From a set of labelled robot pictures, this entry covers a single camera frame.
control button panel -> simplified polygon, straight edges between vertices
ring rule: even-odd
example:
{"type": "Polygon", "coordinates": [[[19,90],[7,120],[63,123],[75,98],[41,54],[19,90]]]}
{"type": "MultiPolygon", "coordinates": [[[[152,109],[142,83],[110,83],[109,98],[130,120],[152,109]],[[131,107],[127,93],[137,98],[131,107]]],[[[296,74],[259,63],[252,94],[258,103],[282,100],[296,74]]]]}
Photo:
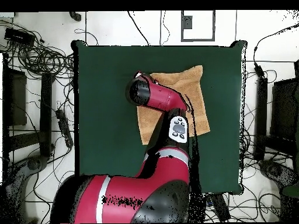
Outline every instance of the control button panel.
{"type": "Polygon", "coordinates": [[[185,144],[187,142],[187,122],[184,118],[176,116],[171,119],[169,137],[176,142],[185,144]]]}

towel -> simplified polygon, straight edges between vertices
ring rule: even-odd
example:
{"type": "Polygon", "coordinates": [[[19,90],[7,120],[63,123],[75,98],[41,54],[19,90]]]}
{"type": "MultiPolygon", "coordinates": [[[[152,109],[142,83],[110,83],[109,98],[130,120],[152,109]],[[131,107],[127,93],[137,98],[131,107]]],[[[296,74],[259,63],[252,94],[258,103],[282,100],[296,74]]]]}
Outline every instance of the towel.
{"type": "MultiPolygon", "coordinates": [[[[158,80],[159,84],[169,87],[181,93],[187,104],[189,98],[195,118],[196,134],[202,135],[210,131],[206,109],[204,107],[203,95],[200,89],[200,78],[203,74],[201,65],[194,66],[191,69],[181,73],[152,73],[151,76],[158,80]]],[[[161,112],[146,108],[137,107],[138,126],[140,130],[141,141],[147,145],[150,141],[154,128],[161,116],[161,112]]],[[[186,113],[189,123],[189,136],[194,136],[193,117],[190,112],[186,113]]]]}

black stand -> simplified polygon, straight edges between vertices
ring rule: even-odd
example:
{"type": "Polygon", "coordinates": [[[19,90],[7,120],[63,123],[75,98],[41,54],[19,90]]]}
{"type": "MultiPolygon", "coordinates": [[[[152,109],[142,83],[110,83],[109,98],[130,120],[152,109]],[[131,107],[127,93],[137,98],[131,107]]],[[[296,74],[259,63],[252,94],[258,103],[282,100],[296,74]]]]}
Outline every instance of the black stand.
{"type": "Polygon", "coordinates": [[[0,214],[1,221],[26,223],[24,203],[27,182],[31,175],[42,171],[47,166],[47,161],[54,149],[54,145],[51,143],[51,104],[54,80],[55,78],[50,73],[45,73],[41,77],[40,131],[9,138],[9,152],[39,143],[40,155],[26,158],[4,170],[4,187],[1,188],[3,196],[3,204],[0,205],[3,208],[0,214]]]}

electrical outlet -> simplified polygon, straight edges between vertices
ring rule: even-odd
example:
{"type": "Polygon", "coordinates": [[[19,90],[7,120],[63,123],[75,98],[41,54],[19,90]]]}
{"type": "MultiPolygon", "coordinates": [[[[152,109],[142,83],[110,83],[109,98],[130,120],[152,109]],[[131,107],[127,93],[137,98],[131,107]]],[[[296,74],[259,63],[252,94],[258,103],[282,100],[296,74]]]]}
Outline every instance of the electrical outlet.
{"type": "Polygon", "coordinates": [[[184,29],[192,29],[192,16],[184,16],[184,29]]]}

green table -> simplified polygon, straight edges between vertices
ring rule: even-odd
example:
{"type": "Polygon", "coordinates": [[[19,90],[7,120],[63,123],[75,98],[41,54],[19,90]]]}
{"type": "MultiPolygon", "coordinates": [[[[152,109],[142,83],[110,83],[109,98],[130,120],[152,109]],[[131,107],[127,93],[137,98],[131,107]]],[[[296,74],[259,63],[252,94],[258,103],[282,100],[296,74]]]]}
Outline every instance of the green table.
{"type": "Polygon", "coordinates": [[[136,71],[173,73],[202,65],[200,84],[211,131],[197,137],[201,186],[205,193],[239,191],[244,44],[87,47],[77,41],[80,173],[135,176],[139,171],[146,147],[136,106],[125,98],[126,85],[136,71]]]}

